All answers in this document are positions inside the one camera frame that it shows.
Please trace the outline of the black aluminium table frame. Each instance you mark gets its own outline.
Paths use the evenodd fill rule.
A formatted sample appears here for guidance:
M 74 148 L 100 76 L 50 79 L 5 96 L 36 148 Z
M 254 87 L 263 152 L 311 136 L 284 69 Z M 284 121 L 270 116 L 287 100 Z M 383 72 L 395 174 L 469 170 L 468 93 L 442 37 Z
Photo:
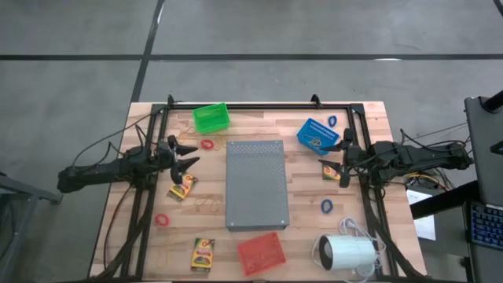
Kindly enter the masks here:
M 251 276 L 252 281 L 340 281 L 356 278 L 350 270 L 324 271 L 311 259 L 312 246 L 320 233 L 336 233 L 346 217 L 366 224 L 359 181 L 353 178 L 347 188 L 321 176 L 321 157 L 299 144 L 297 132 L 309 119 L 325 123 L 336 116 L 336 131 L 353 127 L 360 145 L 392 139 L 384 103 L 266 102 L 228 104 L 230 125 L 222 132 L 231 141 L 281 140 L 285 148 L 289 221 L 278 232 L 286 263 Z M 242 281 L 245 276 L 237 246 L 256 237 L 256 232 L 231 232 L 225 224 L 226 150 L 196 151 L 200 159 L 190 168 L 199 181 L 184 201 L 167 195 L 171 186 L 168 172 L 160 175 L 153 211 L 169 218 L 167 226 L 152 224 L 147 242 L 142 279 L 145 281 Z M 219 212 L 197 212 L 197 198 L 214 194 Z M 209 273 L 191 271 L 196 238 L 215 239 Z

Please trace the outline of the backlit keyboard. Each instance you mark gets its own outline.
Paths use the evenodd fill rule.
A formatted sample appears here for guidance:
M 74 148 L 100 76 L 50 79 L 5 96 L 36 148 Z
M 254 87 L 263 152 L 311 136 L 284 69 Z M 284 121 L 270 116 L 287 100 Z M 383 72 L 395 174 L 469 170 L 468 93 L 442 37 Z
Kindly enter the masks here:
M 468 234 L 473 244 L 503 251 L 503 209 L 470 203 Z

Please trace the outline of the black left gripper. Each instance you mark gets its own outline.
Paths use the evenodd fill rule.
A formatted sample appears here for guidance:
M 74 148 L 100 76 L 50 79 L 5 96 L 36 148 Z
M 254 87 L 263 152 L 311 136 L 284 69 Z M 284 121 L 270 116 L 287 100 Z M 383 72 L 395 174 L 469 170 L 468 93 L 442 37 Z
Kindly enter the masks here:
M 159 141 L 154 153 L 156 163 L 159 169 L 169 169 L 172 181 L 180 185 L 182 183 L 182 174 L 193 166 L 200 158 L 191 157 L 186 160 L 180 160 L 179 156 L 196 152 L 196 146 L 180 145 L 174 135 L 167 137 L 167 141 Z

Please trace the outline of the green plastic basket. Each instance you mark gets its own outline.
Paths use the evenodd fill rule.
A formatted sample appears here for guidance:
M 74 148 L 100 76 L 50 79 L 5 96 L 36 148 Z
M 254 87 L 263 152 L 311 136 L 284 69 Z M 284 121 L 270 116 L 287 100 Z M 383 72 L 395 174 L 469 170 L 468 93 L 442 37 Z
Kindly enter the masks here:
M 196 130 L 201 134 L 224 130 L 230 125 L 229 112 L 225 103 L 194 109 L 193 120 Z

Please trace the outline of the blue plastic basket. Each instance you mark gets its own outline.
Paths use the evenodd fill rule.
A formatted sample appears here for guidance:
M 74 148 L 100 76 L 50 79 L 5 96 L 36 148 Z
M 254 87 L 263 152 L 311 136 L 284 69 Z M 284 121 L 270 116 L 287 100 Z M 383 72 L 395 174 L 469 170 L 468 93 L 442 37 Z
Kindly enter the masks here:
M 297 138 L 302 145 L 317 153 L 314 147 L 308 144 L 310 137 L 319 137 L 323 144 L 330 144 L 330 146 L 335 145 L 339 139 L 339 135 L 336 132 L 311 118 L 301 127 L 297 133 Z

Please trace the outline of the grey perforated metal stand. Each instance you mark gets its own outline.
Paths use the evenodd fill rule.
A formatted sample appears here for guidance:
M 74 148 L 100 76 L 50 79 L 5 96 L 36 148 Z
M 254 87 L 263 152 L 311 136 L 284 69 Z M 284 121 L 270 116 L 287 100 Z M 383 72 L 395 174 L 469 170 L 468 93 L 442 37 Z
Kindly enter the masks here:
M 227 143 L 225 204 L 226 228 L 231 232 L 289 226 L 283 141 Z

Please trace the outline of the black pole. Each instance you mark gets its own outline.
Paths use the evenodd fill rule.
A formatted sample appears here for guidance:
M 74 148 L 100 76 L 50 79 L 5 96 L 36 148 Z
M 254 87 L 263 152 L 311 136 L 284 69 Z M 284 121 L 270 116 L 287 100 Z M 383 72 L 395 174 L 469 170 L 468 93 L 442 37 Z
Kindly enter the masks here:
M 482 107 L 487 112 L 498 113 L 503 108 L 503 90 L 492 97 L 481 97 L 480 100 Z

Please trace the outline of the white paper sheet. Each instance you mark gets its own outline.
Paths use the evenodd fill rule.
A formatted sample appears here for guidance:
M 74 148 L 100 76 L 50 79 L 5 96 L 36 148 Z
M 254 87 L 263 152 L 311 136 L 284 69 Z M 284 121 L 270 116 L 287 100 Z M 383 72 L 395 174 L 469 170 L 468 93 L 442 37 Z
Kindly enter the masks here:
M 417 192 L 411 189 L 408 189 L 406 191 L 406 195 L 410 205 L 431 197 L 430 194 Z M 417 236 L 419 238 L 431 241 L 436 240 L 435 217 L 433 215 L 429 215 L 427 217 L 423 217 L 420 219 L 414 219 L 413 222 L 417 232 Z

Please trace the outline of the yellow Crayola crayon box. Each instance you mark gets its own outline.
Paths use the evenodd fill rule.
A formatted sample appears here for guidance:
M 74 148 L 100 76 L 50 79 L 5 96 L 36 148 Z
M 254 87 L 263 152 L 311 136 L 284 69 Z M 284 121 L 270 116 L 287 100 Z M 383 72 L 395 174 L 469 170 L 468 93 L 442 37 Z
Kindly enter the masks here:
M 322 178 L 324 180 L 329 180 L 329 181 L 339 181 L 340 180 L 340 174 L 333 167 L 330 167 L 329 165 L 325 165 L 324 164 L 322 166 Z
M 193 248 L 191 271 L 209 273 L 213 264 L 215 239 L 196 238 Z
M 199 179 L 191 174 L 184 174 L 182 176 L 182 183 L 173 185 L 167 192 L 167 195 L 174 200 L 181 202 L 188 195 Z

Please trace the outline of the grey metal side table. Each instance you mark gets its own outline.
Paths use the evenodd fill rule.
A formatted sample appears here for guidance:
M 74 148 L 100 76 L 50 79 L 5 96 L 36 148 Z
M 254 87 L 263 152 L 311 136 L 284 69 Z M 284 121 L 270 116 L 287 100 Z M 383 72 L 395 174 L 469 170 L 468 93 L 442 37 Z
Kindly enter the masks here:
M 0 197 L 1 196 L 7 197 L 9 200 L 13 200 L 14 197 L 19 197 L 27 203 L 20 216 L 12 214 L 12 237 L 0 255 L 0 283 L 8 283 L 12 277 L 17 259 L 20 256 L 22 244 L 28 235 L 28 225 L 35 213 L 38 201 L 47 200 L 53 205 L 58 205 L 61 202 L 62 195 L 15 181 L 0 172 Z

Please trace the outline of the red plastic basket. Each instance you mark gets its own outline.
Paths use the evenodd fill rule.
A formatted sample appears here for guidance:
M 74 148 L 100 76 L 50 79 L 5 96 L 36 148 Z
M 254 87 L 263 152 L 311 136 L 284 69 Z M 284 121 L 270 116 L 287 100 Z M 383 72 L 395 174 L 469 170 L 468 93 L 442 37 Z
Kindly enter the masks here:
M 250 277 L 286 263 L 285 254 L 276 232 L 263 234 L 237 246 L 245 276 Z

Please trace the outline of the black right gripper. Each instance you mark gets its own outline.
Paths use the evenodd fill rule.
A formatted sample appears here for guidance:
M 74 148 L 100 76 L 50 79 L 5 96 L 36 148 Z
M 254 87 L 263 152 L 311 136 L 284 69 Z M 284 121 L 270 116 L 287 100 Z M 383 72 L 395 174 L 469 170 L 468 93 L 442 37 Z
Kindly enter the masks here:
M 351 177 L 361 175 L 365 171 L 365 165 L 369 162 L 369 155 L 359 145 L 354 145 L 354 132 L 346 128 L 343 132 L 343 140 L 337 145 L 322 147 L 321 151 L 343 151 L 343 164 L 328 160 L 319 160 L 324 167 L 330 167 L 340 173 L 340 187 L 347 188 Z

